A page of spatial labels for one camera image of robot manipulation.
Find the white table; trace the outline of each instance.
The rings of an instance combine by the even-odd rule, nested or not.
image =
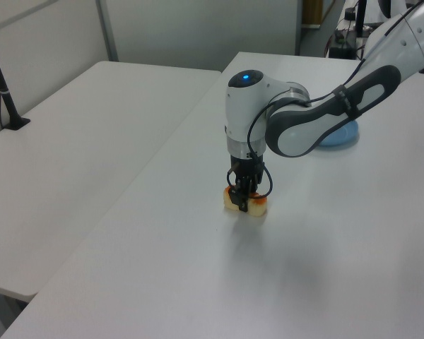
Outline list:
[[[265,217],[223,209],[228,79],[259,69],[315,97],[356,64],[238,54],[3,339],[424,338],[424,75],[350,148],[267,150]]]
[[[2,131],[0,293],[38,293],[218,75],[101,62]]]

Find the blue bowl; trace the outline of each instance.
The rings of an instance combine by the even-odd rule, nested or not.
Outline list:
[[[345,145],[355,140],[358,135],[358,122],[355,120],[348,122],[340,129],[328,135],[319,146],[331,147]]]

